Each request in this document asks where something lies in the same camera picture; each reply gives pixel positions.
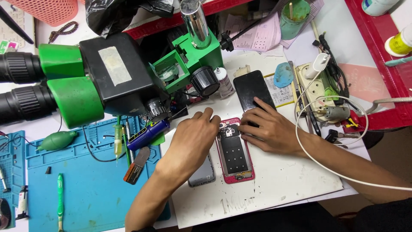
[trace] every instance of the finger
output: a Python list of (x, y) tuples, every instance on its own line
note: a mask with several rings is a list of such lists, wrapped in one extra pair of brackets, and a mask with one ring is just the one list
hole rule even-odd
[(270, 146), (260, 139), (254, 138), (250, 135), (242, 135), (241, 138), (259, 147), (264, 152), (268, 152), (270, 150)]
[(260, 105), (264, 110), (266, 110), (266, 112), (268, 112), (269, 114), (273, 115), (273, 116), (277, 116), (279, 115), (279, 113), (273, 109), (270, 105), (264, 103), (262, 100), (260, 100), (258, 97), (254, 97), (253, 100)]
[(245, 122), (254, 122), (258, 125), (263, 125), (266, 122), (266, 120), (254, 114), (243, 114), (243, 117), (240, 120), (240, 122), (242, 125), (244, 125)]
[(243, 133), (248, 133), (254, 136), (258, 136), (262, 138), (264, 136), (263, 134), (263, 129), (249, 126), (249, 125), (240, 125), (237, 127), (237, 129)]
[(203, 112), (202, 116), (200, 118), (206, 119), (207, 121), (210, 120), (213, 114), (213, 109), (210, 107), (206, 107), (205, 111)]
[(257, 115), (257, 116), (259, 116), (259, 117), (261, 117), (261, 118), (264, 118), (264, 119), (266, 119), (266, 120), (272, 119), (272, 116), (271, 116), (268, 112), (262, 110), (262, 109), (259, 108), (259, 107), (256, 107), (256, 108), (247, 110), (247, 111), (245, 112), (245, 114), (254, 114), (254, 115)]
[(219, 128), (219, 124), (220, 124), (220, 117), (218, 115), (213, 116), (212, 120), (210, 120), (210, 123), (214, 124), (215, 126), (217, 126)]
[(192, 119), (198, 119), (202, 116), (202, 114), (203, 114), (202, 112), (198, 111), (193, 115)]

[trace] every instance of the red shelf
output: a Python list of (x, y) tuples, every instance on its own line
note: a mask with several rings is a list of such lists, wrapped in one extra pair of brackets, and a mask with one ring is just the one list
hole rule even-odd
[[(205, 15), (211, 15), (231, 7), (250, 2), (251, 0), (213, 0), (203, 4)], [(175, 13), (172, 18), (160, 18), (143, 25), (125, 31), (133, 39), (139, 39), (148, 35), (183, 24), (180, 12)]]
[[(392, 17), (389, 14), (379, 17), (366, 14), (362, 9), (362, 0), (345, 0), (345, 2), (391, 97), (411, 97), (412, 91), (409, 89), (412, 88), (412, 62), (394, 67), (384, 64), (386, 61), (398, 59), (389, 55), (384, 47), (385, 41), (399, 32)], [(412, 102), (395, 103), (394, 109), (374, 113), (368, 117), (370, 130), (412, 125)], [(359, 118), (361, 125), (365, 126), (365, 122), (365, 117)], [(347, 133), (353, 131), (345, 128)]]

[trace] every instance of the phone screen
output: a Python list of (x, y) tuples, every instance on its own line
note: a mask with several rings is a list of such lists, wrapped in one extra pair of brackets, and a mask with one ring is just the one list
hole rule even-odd
[(263, 79), (263, 75), (259, 70), (236, 77), (233, 79), (233, 85), (244, 112), (255, 107), (261, 108), (253, 100), (253, 97), (258, 97), (273, 109), (276, 109), (265, 80)]

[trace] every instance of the power strip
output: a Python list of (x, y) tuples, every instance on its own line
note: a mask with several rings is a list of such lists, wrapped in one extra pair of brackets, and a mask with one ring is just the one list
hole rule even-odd
[[(307, 64), (302, 64), (296, 67), (296, 75), (299, 80), (299, 84), (302, 86), (303, 89), (306, 89), (309, 83), (312, 81), (311, 79), (304, 78), (304, 75), (309, 65), (310, 63), (307, 63)], [(325, 96), (325, 88), (323, 86), (323, 82), (321, 80), (320, 75), (309, 86), (305, 94), (308, 99), (308, 102), (313, 102), (316, 99), (319, 99)], [(325, 107), (334, 107), (334, 106), (335, 106), (335, 103), (333, 102), (333, 100), (326, 100), (326, 99), (321, 99), (311, 104), (311, 108), (313, 111), (322, 110)], [(318, 121), (322, 121), (322, 122), (328, 121), (328, 119), (324, 116), (324, 114), (314, 113), (314, 115)]]

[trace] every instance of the white desk surface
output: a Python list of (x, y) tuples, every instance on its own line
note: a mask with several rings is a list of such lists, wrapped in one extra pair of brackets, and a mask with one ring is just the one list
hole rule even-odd
[[(88, 32), (87, 26), (85, 28), (82, 27), (85, 26), (84, 19), (83, 21), (78, 20), (78, 22), (80, 24), (80, 27), (78, 29), (78, 32), (80, 34), (89, 34), (89, 36), (93, 36), (90, 34), (90, 32)], [(47, 37), (47, 39), (43, 40), (41, 36), (38, 37), (41, 43), (48, 41), (49, 31), (51, 30), (54, 29), (48, 28), (46, 30), (44, 28), (42, 29), (41, 26), (39, 27), (39, 35)], [(70, 36), (62, 36), (62, 38), (65, 38), (64, 41), (70, 41), (71, 39), (78, 40), (79, 36), (79, 34), (74, 33)], [(298, 39), (292, 44), (292, 46), (288, 50), (285, 50), (286, 57), (289, 60), (293, 60), (295, 62), (295, 65), (304, 64), (306, 62), (313, 60), (318, 52), (317, 49), (312, 49), (310, 46), (313, 39), (314, 35), (309, 25), (304, 30), (304, 32), (298, 37)], [(233, 52), (230, 54), (225, 51), (222, 52), (224, 61), (226, 63), (225, 65), (229, 73), (232, 73), (233, 70), (236, 68), (244, 66), (244, 64), (230, 62), (230, 60), (237, 59), (236, 56), (240, 53), (241, 52)], [(251, 65), (252, 70), (261, 70), (264, 75), (268, 73), (273, 73), (278, 63), (285, 62), (287, 60), (285, 57), (267, 57), (264, 60), (271, 60), (270, 65), (268, 63), (264, 65), (264, 62), (257, 63), (255, 61), (258, 58), (257, 53), (252, 52), (241, 56), (241, 60)], [(2, 92), (5, 92), (5, 88), (6, 87), (3, 84), (0, 85), (0, 90)], [(234, 95), (224, 101), (211, 99), (207, 102), (195, 105), (193, 106), (193, 108), (189, 109), (189, 114), (192, 115), (194, 114), (194, 112), (202, 110), (205, 107), (214, 108), (215, 113), (218, 113), (222, 119), (231, 118), (234, 116), (241, 117), (242, 113), (239, 100), (237, 99), (237, 96)], [(278, 108), (278, 112), (286, 116), (291, 121), (293, 121), (292, 110), (293, 107), (291, 104)], [(107, 114), (105, 116), (106, 117), (104, 120), (112, 118), (112, 116)], [(176, 126), (177, 122), (178, 120), (172, 122), (172, 125)], [(0, 126), (0, 130), (5, 133), (25, 130), (26, 138), (29, 141), (32, 141), (44, 138), (48, 136), (50, 133), (55, 132), (56, 129), (59, 127), (59, 124), (60, 117), (58, 114), (54, 114), (52, 117), (43, 118), (31, 122), (25, 121), (14, 125), (9, 125), (7, 127)], [(331, 127), (326, 127), (321, 129), (323, 136), (327, 134), (327, 131), (330, 128)], [(62, 130), (67, 130), (67, 128), (63, 125)], [(169, 146), (173, 132), (174, 130), (172, 129), (168, 134), (166, 134), (166, 142), (161, 145), (162, 150), (167, 149), (167, 147)], [(207, 221), (216, 220), (218, 218), (245, 213), (246, 207), (247, 212), (251, 212), (265, 208), (273, 208), (274, 206), (284, 207), (294, 204), (302, 204), (306, 202), (319, 201), (357, 193), (344, 180), (342, 181), (343, 190), (336, 192), (336, 190), (342, 189), (339, 180), (334, 175), (331, 175), (330, 173), (327, 173), (324, 170), (322, 170), (320, 167), (317, 167), (311, 161), (293, 158), (290, 156), (265, 154), (252, 145), (249, 145), (249, 149), (254, 169), (256, 172), (255, 180), (227, 185), (222, 179), (222, 171), (220, 168), (219, 157), (216, 153), (215, 144), (212, 146), (211, 158), (217, 177), (216, 181), (214, 183), (210, 183), (196, 188), (189, 188), (187, 186), (187, 183), (185, 183), (173, 195), (173, 200), (175, 201), (176, 206), (178, 207), (177, 211), (179, 212), (180, 227), (196, 225)], [(365, 146), (363, 145), (362, 141), (358, 141), (355, 144), (351, 144), (349, 146), (349, 151), (365, 159), (370, 160), (368, 152)], [(296, 179), (296, 177), (299, 176), (301, 173), (304, 173), (305, 179), (307, 181), (302, 181), (299, 178)], [(321, 176), (325, 178), (326, 183), (323, 183), (323, 181), (318, 181), (318, 178), (320, 178)], [(187, 193), (187, 190), (192, 190), (193, 192), (196, 192), (196, 194)], [(203, 192), (209, 193), (209, 196), (203, 195), (204, 197), (206, 197), (204, 201), (194, 201), (194, 199), (197, 199), (198, 197), (202, 196)], [(181, 194), (182, 196), (189, 196), (190, 198), (187, 199), (187, 201), (184, 203), (182, 197), (178, 196), (179, 194)], [(221, 199), (225, 203), (227, 199), (227, 201), (230, 204), (231, 211), (228, 211), (226, 215), (224, 214), (222, 204), (220, 203)], [(178, 224), (176, 220), (175, 211), (173, 210), (173, 202), (169, 202), (172, 206), (172, 217), (168, 221), (155, 223), (156, 228), (170, 227)], [(194, 215), (199, 215), (199, 217), (187, 217), (187, 215), (190, 215), (192, 213)], [(18, 220), (16, 222), (16, 227), (9, 229), (9, 231), (28, 231), (28, 220)], [(120, 232), (124, 231), (124, 228), (119, 228), (110, 231)]]

